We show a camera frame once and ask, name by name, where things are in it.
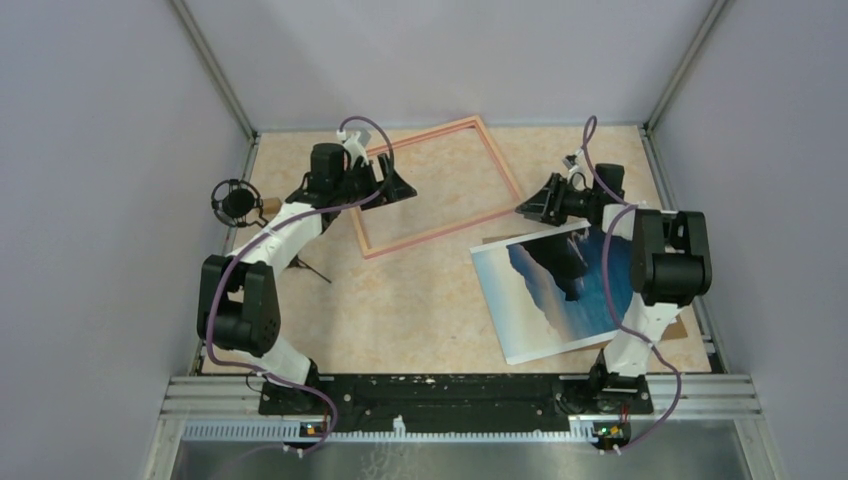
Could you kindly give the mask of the blue mountain landscape photo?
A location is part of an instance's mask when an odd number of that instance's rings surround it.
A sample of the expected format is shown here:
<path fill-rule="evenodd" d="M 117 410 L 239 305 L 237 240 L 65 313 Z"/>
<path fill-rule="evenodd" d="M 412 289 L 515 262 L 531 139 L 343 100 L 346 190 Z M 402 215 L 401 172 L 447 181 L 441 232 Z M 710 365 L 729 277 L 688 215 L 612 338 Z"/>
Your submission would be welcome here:
<path fill-rule="evenodd" d="M 474 247 L 505 361 L 518 365 L 609 341 L 607 305 L 631 303 L 631 243 L 585 221 Z"/>

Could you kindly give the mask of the pink wooden picture frame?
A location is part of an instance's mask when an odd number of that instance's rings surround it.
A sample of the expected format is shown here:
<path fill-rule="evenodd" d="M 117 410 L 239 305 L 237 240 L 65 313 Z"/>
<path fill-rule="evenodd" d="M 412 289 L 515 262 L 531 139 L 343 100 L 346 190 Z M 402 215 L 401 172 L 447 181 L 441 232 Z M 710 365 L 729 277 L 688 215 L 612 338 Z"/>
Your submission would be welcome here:
<path fill-rule="evenodd" d="M 512 211 L 524 198 L 505 157 L 479 115 L 393 142 L 403 176 L 417 195 L 351 212 L 366 259 L 476 226 Z"/>

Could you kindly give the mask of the brown cardboard backing board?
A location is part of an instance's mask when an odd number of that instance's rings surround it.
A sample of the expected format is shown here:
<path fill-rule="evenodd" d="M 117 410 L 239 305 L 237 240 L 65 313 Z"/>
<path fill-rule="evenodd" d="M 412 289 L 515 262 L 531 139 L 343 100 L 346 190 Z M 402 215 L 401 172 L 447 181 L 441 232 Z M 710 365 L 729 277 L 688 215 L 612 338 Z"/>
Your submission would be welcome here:
<path fill-rule="evenodd" d="M 512 238 L 516 238 L 516 237 L 517 237 L 517 235 L 501 235 L 501 236 L 495 236 L 495 237 L 486 237 L 486 238 L 482 239 L 482 244 L 486 245 L 486 244 L 490 244 L 490 243 L 495 243 L 496 241 L 502 241 L 502 240 L 512 239 Z M 663 341 L 677 340 L 677 339 L 686 338 L 687 336 L 688 336 L 688 333 L 685 329 L 685 326 L 682 322 L 682 319 L 681 319 L 680 316 L 677 316 L 667 327 L 666 331 L 664 332 L 664 334 L 662 336 L 662 340 Z"/>

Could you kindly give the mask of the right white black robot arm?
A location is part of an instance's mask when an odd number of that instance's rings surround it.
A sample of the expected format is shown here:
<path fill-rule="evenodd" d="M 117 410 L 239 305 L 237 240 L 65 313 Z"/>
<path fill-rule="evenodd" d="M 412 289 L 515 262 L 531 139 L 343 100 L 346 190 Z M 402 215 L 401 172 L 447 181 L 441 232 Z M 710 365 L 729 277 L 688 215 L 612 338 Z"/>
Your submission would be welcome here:
<path fill-rule="evenodd" d="M 624 200 L 622 166 L 602 163 L 590 171 L 593 182 L 584 189 L 577 189 L 568 177 L 552 174 L 515 210 L 526 219 L 552 226 L 578 217 L 605 235 L 601 284 L 617 331 L 601 350 L 579 393 L 594 409 L 612 412 L 625 400 L 646 396 L 650 355 L 673 318 L 709 290 L 712 267 L 703 213 L 628 204 Z M 624 315 L 618 314 L 610 298 L 610 248 L 616 237 L 631 243 L 629 282 L 633 297 Z"/>

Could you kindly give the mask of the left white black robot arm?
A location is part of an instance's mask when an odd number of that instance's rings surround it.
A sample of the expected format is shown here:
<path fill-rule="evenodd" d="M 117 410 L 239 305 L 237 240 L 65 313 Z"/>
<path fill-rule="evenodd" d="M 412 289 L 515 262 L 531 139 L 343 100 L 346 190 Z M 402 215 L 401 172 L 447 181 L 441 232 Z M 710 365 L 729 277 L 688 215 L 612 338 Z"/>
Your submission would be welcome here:
<path fill-rule="evenodd" d="M 313 361 L 281 333 L 277 278 L 301 250 L 347 209 L 363 210 L 413 198 L 416 190 L 397 173 L 392 150 L 368 159 L 353 140 L 318 143 L 310 169 L 277 215 L 246 244 L 226 256 L 211 255 L 200 277 L 197 333 L 208 358 L 215 349 L 239 354 L 234 366 L 283 385 L 283 401 L 297 413 L 319 404 Z"/>

